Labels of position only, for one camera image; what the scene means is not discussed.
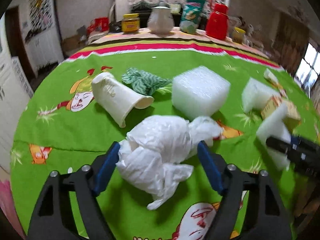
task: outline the red bottle cap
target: red bottle cap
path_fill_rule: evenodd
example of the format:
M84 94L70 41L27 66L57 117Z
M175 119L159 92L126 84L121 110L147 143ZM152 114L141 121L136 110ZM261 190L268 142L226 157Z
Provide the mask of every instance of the red bottle cap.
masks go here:
M216 4L214 5L214 10L215 10L216 12L220 12L220 13L223 13L223 14L227 14L228 9L229 9L229 7L226 6L226 5L224 5L224 4L216 3Z

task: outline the red bottle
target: red bottle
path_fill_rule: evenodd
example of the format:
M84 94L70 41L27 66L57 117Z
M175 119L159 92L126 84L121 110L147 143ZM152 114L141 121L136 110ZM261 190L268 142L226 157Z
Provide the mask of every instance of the red bottle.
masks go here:
M206 34L218 40L225 40L228 31L228 6L216 3L205 28Z

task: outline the jar with yellow lid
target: jar with yellow lid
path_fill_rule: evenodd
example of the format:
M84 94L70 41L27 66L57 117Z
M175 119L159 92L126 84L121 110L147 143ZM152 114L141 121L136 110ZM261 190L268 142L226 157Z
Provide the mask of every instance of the jar with yellow lid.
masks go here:
M138 13L125 14L122 20L122 31L124 33L135 33L140 29L140 18Z
M235 27L232 33L232 41L242 44L245 30Z

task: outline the tablecloth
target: tablecloth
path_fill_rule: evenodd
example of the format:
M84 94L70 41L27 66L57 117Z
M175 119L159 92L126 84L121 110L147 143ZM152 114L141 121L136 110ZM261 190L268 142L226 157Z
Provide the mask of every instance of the tablecloth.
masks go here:
M61 63L36 90L21 115L14 137L12 191L23 228L27 231L38 194L50 171L64 174L91 164L113 141L123 140L126 133L147 116L186 118L172 106L168 88L153 95L155 101L150 107L133 109L126 118L126 127L119 128L94 100L91 80L101 72L110 71L120 81L129 67L173 78L203 65L227 79L231 83L228 99L212 116L224 128L226 139L215 141L212 151L243 171L269 171L290 212L305 178L296 175L292 166L289 171L276 170L256 138L262 122L260 114L243 113L241 93L250 77L270 86L263 78L263 72L269 68L302 117L294 133L316 140L319 118L311 101L286 71L260 52L239 46L213 40L203 32L189 35L174 29L167 36L157 36L141 30L136 35L107 35ZM174 196L154 211L146 208L152 202L151 195L136 189L114 171L107 190L97 200L116 239L203 238L221 197L211 189L197 156L185 163L195 167L192 176L181 182ZM235 226L237 232L241 231L247 198L244 194ZM71 201L79 234L87 236L74 194Z

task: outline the white stripe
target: white stripe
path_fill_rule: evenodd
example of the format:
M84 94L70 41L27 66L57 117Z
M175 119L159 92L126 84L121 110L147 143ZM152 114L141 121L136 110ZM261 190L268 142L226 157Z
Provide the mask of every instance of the white stripe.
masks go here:
M131 49L131 50L122 50L122 51L115 51L115 52L107 52L107 53L102 53L102 54L99 54L95 51L92 51L88 56L79 56L78 58L76 59L71 59L71 58L68 58L66 59L65 61L61 62L59 65L61 65L62 63L64 62L74 62L75 60L77 59L87 59L88 57L90 57L91 55L97 55L99 57L104 57L104 56L109 56L109 55L116 55L116 54L124 54L124 53L134 53L134 52L148 52L148 51L181 51L181 50L185 50L185 51L195 51L195 52L199 52L199 53L202 53L202 54L207 54L207 55L213 55L213 56L224 56L224 55L229 55L227 52L225 51L222 51L222 52L218 52L218 53L214 53L214 52L208 52L208 51L202 51L202 50L198 50L198 49L194 49L194 48L188 48L188 49ZM284 68L283 67L280 67L280 68L275 68L275 67L272 67L270 65L267 65L267 64L263 64L261 62L258 62L258 61L255 61L255 60L252 60L252 59L247 59L247 58L243 58L241 56L238 56L238 55L229 55L233 58L236 58L236 59L242 59L244 61L247 61L247 62L250 62L250 63L254 63L254 64L259 64L259 65L263 65L263 66L266 66L266 67L269 67L269 68L272 68L272 69L275 69L277 71L284 71Z

